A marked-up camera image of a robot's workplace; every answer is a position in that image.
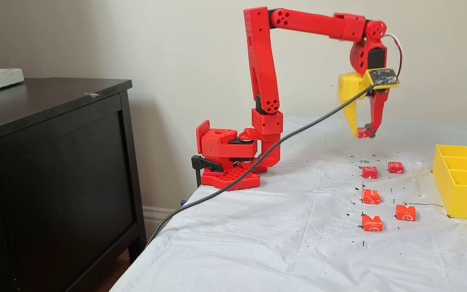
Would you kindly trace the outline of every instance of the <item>black cable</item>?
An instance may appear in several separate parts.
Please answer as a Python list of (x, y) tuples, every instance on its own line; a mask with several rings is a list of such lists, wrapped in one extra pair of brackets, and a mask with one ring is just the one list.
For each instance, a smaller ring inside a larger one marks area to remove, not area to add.
[(327, 115), (324, 115), (322, 118), (319, 118), (318, 120), (315, 120), (314, 122), (310, 123), (310, 124), (307, 124), (305, 125), (304, 127), (296, 130), (296, 131), (293, 131), (287, 135), (285, 135), (282, 139), (280, 139), (279, 141), (277, 141), (275, 144), (273, 144), (273, 146), (268, 149), (263, 155), (261, 155), (257, 161), (250, 167), (246, 170), (246, 172), (244, 174), (242, 174), (239, 178), (237, 178), (235, 181), (232, 181), (229, 185), (227, 185), (226, 187), (223, 187), (222, 189), (216, 191), (215, 193), (211, 194), (211, 195), (208, 195), (204, 198), (200, 198), (199, 200), (195, 201), (195, 202), (192, 202), (192, 203), (189, 203), (187, 205), (184, 205), (183, 207), (175, 210), (174, 212), (168, 214), (165, 218), (163, 218), (163, 220), (161, 220), (161, 222), (158, 224), (158, 226), (156, 227), (156, 229), (154, 230), (154, 233), (152, 233), (152, 236), (150, 237), (147, 245), (149, 245), (152, 240), (158, 235), (158, 233), (160, 232), (161, 228), (165, 225), (165, 223), (167, 223), (170, 219), (172, 219), (172, 217), (174, 217), (174, 215), (178, 214), (179, 212), (183, 211), (183, 210), (187, 210), (189, 209), (190, 207), (193, 207), (193, 206), (196, 206), (197, 204), (200, 204), (200, 203), (203, 203), (205, 201), (208, 201), (210, 200), (211, 198), (217, 196), (218, 194), (221, 194), (222, 192), (228, 190), (229, 188), (233, 187), (234, 185), (236, 185), (236, 183), (242, 181), (243, 178), (245, 178), (250, 172), (252, 172), (252, 170), (254, 170), (257, 165), (259, 165), (261, 163), (261, 161), (263, 159), (265, 159), (269, 153), (271, 151), (273, 151), (277, 146), (279, 146), (280, 144), (282, 144), (282, 142), (284, 142), (285, 140), (293, 137), (294, 135), (297, 135), (298, 133), (300, 132), (303, 132), (313, 126), (315, 126), (316, 124), (318, 124), (319, 122), (322, 122), (323, 120), (325, 120), (326, 118), (329, 118), (330, 116), (334, 115), (335, 113), (337, 113), (338, 111), (340, 111), (341, 109), (343, 109), (344, 107), (346, 107), (347, 105), (349, 105), (350, 103), (352, 103), (353, 101), (355, 101), (358, 97), (360, 97), (361, 95), (365, 94), (367, 91), (371, 90), (373, 88), (373, 85), (370, 85), (369, 87), (367, 87), (365, 90), (361, 91), (360, 93), (358, 93), (356, 96), (354, 96), (353, 98), (349, 99), (348, 101), (346, 101), (344, 104), (340, 105), (339, 107), (336, 107), (334, 110), (332, 110), (330, 113), (328, 113)]

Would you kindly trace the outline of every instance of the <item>dark wooden dresser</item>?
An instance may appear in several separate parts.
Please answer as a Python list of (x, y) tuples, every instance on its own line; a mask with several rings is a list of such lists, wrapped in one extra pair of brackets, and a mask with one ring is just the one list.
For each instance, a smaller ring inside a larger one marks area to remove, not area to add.
[(0, 89), (0, 291), (86, 291), (146, 234), (129, 80)]

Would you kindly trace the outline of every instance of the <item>black marker mark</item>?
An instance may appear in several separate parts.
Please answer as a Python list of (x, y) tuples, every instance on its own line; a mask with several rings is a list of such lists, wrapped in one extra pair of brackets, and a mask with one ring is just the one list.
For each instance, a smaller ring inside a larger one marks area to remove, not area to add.
[(439, 206), (439, 207), (444, 207), (444, 206), (441, 206), (441, 205), (438, 205), (438, 204), (421, 204), (421, 203), (405, 203), (403, 202), (405, 205), (434, 205), (434, 206)]

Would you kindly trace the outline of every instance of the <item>wire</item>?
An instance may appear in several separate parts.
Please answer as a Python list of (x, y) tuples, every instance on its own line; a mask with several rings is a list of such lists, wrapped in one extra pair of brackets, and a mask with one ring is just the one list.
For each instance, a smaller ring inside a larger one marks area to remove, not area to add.
[(341, 109), (343, 109), (344, 107), (346, 107), (347, 105), (349, 105), (350, 103), (352, 103), (353, 101), (355, 101), (358, 97), (360, 97), (361, 95), (365, 94), (367, 91), (371, 90), (373, 88), (373, 85), (370, 85), (369, 87), (367, 87), (365, 90), (361, 91), (360, 93), (358, 93), (356, 96), (354, 96), (353, 98), (349, 99), (348, 101), (346, 101), (345, 103), (343, 103), (342, 105), (340, 105), (339, 107), (336, 107), (334, 110), (332, 110), (330, 113), (324, 115), (322, 118), (319, 118), (318, 120), (315, 120), (314, 122), (310, 123), (310, 124), (307, 124), (305, 125), (304, 127), (296, 130), (296, 131), (293, 131), (289, 134), (287, 134), (286, 136), (284, 136), (282, 139), (280, 139), (279, 141), (277, 141), (270, 149), (268, 149), (263, 155), (261, 155), (257, 161), (250, 167), (246, 170), (246, 172), (244, 174), (242, 174), (238, 179), (236, 179), (235, 181), (233, 181), (232, 183), (230, 183), (229, 185), (227, 185), (226, 187), (223, 187), (222, 189), (216, 191), (215, 193), (211, 194), (211, 195), (208, 195), (204, 198), (201, 198), (195, 202), (192, 202), (192, 203), (189, 203), (187, 205), (184, 205), (183, 207), (181, 207), (180, 209), (177, 209), (175, 210), (174, 212), (168, 214), (163, 220), (161, 220), (161, 222), (158, 224), (158, 226), (156, 227), (156, 229), (154, 230), (154, 232), (152, 233), (152, 236), (150, 237), (147, 245), (149, 245), (152, 240), (158, 235), (158, 233), (161, 231), (161, 229), (163, 228), (163, 226), (165, 225), (165, 223), (169, 222), (170, 219), (172, 219), (172, 217), (174, 217), (174, 215), (178, 214), (179, 212), (183, 211), (183, 210), (187, 210), (189, 209), (190, 207), (192, 206), (196, 206), (197, 204), (200, 204), (200, 203), (203, 203), (205, 201), (208, 201), (210, 200), (211, 198), (217, 196), (218, 194), (221, 194), (222, 192), (230, 189), (231, 187), (233, 187), (234, 185), (236, 185), (236, 183), (240, 182), (243, 180), (243, 178), (245, 178), (250, 172), (252, 172), (252, 170), (254, 170), (260, 163), (263, 159), (265, 159), (269, 153), (271, 151), (273, 151), (276, 147), (278, 147), (280, 144), (282, 144), (282, 142), (284, 142), (285, 140), (293, 137), (294, 135), (297, 135), (298, 133), (300, 132), (303, 132), (313, 126), (315, 126), (316, 124), (318, 124), (319, 122), (322, 122), (323, 120), (325, 120), (326, 118), (329, 118), (330, 116), (334, 115), (335, 113), (337, 113), (338, 111), (340, 111)]
[(401, 72), (401, 67), (403, 66), (403, 49), (401, 48), (401, 44), (399, 43), (399, 39), (391, 33), (386, 33), (384, 37), (391, 37), (394, 39), (394, 42), (396, 43), (396, 46), (399, 50), (399, 69), (397, 69), (397, 77), (399, 77), (399, 73)]

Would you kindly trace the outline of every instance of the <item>black clamp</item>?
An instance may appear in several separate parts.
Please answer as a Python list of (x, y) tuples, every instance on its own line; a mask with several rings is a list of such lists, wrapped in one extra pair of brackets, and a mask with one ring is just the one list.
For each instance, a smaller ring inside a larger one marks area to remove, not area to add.
[(221, 164), (205, 159), (199, 155), (194, 155), (191, 158), (192, 168), (196, 170), (196, 183), (198, 187), (201, 185), (201, 170), (206, 168), (211, 172), (223, 172), (223, 167)]

